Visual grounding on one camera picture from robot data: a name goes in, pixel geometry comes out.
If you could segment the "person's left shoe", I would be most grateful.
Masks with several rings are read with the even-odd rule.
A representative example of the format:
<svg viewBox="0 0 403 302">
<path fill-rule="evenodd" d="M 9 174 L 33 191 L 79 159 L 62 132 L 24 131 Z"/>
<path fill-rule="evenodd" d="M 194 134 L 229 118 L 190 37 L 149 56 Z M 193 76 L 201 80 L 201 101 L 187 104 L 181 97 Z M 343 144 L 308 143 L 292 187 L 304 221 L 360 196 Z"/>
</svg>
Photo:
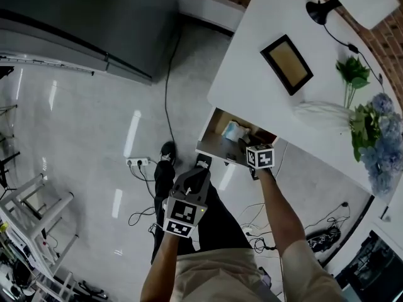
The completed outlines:
<svg viewBox="0 0 403 302">
<path fill-rule="evenodd" d="M 167 161 L 174 165 L 176 160 L 176 146 L 173 141 L 166 142 L 160 151 L 160 161 Z"/>
</svg>

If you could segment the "white desk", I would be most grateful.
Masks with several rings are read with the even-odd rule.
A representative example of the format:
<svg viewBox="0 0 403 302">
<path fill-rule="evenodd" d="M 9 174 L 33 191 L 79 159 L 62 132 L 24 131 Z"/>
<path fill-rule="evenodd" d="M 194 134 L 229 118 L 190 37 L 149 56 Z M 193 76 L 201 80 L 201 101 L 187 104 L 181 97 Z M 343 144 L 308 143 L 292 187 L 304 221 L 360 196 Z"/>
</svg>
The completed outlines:
<svg viewBox="0 0 403 302">
<path fill-rule="evenodd" d="M 305 9 L 307 1 L 251 0 L 207 98 L 214 107 L 279 136 L 369 191 L 368 174 L 354 158 L 350 133 L 307 126 L 293 108 L 303 101 L 343 103 L 344 84 L 335 64 L 344 42 L 358 47 L 374 74 L 381 74 L 382 68 L 337 13 L 329 15 L 326 26 L 314 23 Z M 260 54 L 282 35 L 289 36 L 314 75 L 293 96 Z"/>
</svg>

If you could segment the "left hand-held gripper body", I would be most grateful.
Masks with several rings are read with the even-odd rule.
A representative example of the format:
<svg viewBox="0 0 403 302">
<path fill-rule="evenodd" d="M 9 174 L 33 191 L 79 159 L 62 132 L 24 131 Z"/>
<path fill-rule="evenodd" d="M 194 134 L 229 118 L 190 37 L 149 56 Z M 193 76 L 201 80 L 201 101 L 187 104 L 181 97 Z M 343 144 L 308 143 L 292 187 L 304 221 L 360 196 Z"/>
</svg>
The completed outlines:
<svg viewBox="0 0 403 302">
<path fill-rule="evenodd" d="M 169 196 L 163 203 L 164 232 L 189 238 L 204 214 L 207 205 Z"/>
</svg>

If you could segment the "person's black trousers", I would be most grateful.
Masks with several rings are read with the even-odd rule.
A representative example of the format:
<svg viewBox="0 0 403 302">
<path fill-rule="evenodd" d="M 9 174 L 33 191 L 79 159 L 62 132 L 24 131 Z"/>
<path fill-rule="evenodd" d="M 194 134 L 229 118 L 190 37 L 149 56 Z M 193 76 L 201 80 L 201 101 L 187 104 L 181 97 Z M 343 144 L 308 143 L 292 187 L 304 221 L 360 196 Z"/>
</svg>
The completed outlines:
<svg viewBox="0 0 403 302">
<path fill-rule="evenodd" d="M 164 236 L 164 231 L 161 230 L 164 222 L 162 202 L 168 197 L 169 191 L 174 186 L 174 177 L 175 171 L 172 162 L 167 159 L 167 156 L 163 156 L 157 163 L 154 173 L 156 182 L 154 206 L 158 226 L 154 235 L 152 260 L 155 259 Z M 217 249 L 250 249 L 251 245 L 240 225 L 225 207 L 212 184 L 209 184 L 205 203 L 207 212 L 198 224 L 199 252 Z"/>
</svg>

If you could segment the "pale blue flower bouquet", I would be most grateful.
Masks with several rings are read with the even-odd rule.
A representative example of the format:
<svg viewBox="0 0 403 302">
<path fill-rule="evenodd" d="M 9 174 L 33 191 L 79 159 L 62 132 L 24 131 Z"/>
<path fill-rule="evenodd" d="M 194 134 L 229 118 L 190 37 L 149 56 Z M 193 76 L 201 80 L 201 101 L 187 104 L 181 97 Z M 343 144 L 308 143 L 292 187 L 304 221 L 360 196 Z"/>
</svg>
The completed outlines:
<svg viewBox="0 0 403 302">
<path fill-rule="evenodd" d="M 388 196 L 403 173 L 403 118 L 385 93 L 355 108 L 349 120 L 353 153 L 362 162 L 374 196 Z"/>
</svg>

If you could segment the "person's beige shirt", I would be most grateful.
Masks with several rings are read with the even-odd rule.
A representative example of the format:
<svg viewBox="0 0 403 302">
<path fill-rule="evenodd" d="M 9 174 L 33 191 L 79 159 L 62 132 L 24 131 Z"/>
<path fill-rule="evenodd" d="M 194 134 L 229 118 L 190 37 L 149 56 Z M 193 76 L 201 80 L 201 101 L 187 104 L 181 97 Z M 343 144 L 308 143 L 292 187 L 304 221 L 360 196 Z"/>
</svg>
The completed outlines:
<svg viewBox="0 0 403 302">
<path fill-rule="evenodd" d="M 337 281 L 305 240 L 281 257 L 287 302 L 345 302 Z M 218 249 L 181 255 L 170 302 L 281 302 L 265 285 L 252 249 Z"/>
</svg>

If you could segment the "white metal cart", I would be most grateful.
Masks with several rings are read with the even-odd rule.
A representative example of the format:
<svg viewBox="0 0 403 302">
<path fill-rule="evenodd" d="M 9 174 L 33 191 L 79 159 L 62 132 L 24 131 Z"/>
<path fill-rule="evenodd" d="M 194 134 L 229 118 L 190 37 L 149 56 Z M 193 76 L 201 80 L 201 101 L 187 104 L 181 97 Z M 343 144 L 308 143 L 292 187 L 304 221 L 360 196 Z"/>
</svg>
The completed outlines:
<svg viewBox="0 0 403 302">
<path fill-rule="evenodd" d="M 6 230 L 11 233 L 10 238 L 18 239 L 28 249 L 30 254 L 27 259 L 33 261 L 34 269 L 55 281 L 54 276 L 79 236 L 74 234 L 59 255 L 49 247 L 46 236 L 58 224 L 56 217 L 73 200 L 74 195 L 68 193 L 40 213 L 28 200 L 43 190 L 46 183 L 46 177 L 39 174 L 0 199 L 0 218 L 8 224 Z"/>
</svg>

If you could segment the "clear plastic bag with blue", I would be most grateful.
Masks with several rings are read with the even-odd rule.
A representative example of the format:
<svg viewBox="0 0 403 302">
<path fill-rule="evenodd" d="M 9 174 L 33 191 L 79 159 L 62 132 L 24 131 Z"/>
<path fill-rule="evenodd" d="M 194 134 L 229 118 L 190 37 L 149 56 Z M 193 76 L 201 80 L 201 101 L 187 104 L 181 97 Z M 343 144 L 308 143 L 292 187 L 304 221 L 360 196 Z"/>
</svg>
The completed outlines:
<svg viewBox="0 0 403 302">
<path fill-rule="evenodd" d="M 237 142 L 238 139 L 247 136 L 250 131 L 250 128 L 242 126 L 236 121 L 229 121 L 222 132 L 222 136 L 228 140 Z"/>
</svg>

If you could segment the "loose green leaf sprig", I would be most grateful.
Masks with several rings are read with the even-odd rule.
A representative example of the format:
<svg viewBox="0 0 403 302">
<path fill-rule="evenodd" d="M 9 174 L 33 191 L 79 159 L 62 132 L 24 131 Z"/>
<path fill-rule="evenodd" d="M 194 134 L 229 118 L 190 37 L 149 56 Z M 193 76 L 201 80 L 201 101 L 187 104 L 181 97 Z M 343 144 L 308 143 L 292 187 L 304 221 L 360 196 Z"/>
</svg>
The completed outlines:
<svg viewBox="0 0 403 302">
<path fill-rule="evenodd" d="M 350 108 L 358 89 L 369 85 L 370 69 L 360 62 L 359 58 L 350 56 L 345 62 L 336 61 L 336 70 L 344 82 L 344 107 Z"/>
</svg>

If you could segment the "wooden drawer with white front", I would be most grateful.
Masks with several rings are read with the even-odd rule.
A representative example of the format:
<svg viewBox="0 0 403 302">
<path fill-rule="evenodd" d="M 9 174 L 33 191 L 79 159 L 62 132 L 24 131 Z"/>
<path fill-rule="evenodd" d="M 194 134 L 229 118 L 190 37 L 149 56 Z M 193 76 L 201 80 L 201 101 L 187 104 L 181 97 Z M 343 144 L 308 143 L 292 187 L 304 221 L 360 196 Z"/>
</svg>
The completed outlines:
<svg viewBox="0 0 403 302">
<path fill-rule="evenodd" d="M 198 139 L 195 151 L 213 159 L 221 159 L 226 164 L 247 166 L 246 158 L 238 142 L 222 136 L 222 132 L 230 121 L 236 121 L 241 126 L 249 128 L 250 134 L 261 143 L 274 145 L 278 141 L 276 135 L 235 115 L 213 107 Z"/>
</svg>

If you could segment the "person's right shoe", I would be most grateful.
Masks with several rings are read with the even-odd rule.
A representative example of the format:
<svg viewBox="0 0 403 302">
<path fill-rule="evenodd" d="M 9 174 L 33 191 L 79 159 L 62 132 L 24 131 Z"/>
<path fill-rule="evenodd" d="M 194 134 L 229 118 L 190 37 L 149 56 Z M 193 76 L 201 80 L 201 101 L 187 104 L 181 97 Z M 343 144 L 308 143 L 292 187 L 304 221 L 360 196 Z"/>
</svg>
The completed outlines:
<svg viewBox="0 0 403 302">
<path fill-rule="evenodd" d="M 210 166 L 212 164 L 212 158 L 204 155 L 204 154 L 198 154 L 196 158 L 196 168 L 204 168 L 204 169 L 210 169 Z"/>
</svg>

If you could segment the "person's left forearm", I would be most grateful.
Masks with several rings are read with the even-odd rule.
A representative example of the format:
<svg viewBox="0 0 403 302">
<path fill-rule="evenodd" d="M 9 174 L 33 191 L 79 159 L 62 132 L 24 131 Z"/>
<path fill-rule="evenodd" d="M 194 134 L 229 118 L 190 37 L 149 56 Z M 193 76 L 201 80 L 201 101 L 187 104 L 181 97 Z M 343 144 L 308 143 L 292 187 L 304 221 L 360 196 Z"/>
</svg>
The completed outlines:
<svg viewBox="0 0 403 302">
<path fill-rule="evenodd" d="M 181 237 L 165 233 L 142 286 L 140 302 L 169 302 L 173 293 Z"/>
</svg>

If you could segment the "grey refrigerator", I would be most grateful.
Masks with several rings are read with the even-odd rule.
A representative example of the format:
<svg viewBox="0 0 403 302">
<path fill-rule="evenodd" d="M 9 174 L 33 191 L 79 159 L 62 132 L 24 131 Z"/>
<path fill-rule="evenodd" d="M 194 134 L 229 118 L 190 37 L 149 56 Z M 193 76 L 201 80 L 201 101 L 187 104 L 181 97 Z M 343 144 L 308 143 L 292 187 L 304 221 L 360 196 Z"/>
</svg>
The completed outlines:
<svg viewBox="0 0 403 302">
<path fill-rule="evenodd" d="M 177 35 L 177 0 L 0 0 L 0 54 L 144 84 L 159 80 Z"/>
</svg>

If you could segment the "round black robot base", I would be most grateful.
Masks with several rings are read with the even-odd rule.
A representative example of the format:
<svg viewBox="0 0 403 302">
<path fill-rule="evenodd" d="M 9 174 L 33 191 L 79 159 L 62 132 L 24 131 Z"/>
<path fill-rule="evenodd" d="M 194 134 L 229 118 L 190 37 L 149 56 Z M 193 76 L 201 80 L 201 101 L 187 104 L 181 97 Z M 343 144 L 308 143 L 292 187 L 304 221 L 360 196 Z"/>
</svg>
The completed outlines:
<svg viewBox="0 0 403 302">
<path fill-rule="evenodd" d="M 341 231 L 336 226 L 319 230 L 307 235 L 306 240 L 313 252 L 325 252 L 341 237 Z"/>
</svg>

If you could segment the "white ribbed vase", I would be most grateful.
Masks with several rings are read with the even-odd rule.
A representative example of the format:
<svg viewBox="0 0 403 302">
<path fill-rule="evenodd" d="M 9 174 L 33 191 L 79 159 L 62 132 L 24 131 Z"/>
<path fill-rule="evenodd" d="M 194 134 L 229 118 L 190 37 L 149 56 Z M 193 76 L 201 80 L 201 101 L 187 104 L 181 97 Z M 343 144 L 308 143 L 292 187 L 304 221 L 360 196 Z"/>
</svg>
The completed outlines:
<svg viewBox="0 0 403 302">
<path fill-rule="evenodd" d="M 317 130 L 345 130 L 354 112 L 344 106 L 322 101 L 301 102 L 293 108 L 294 115 Z"/>
</svg>

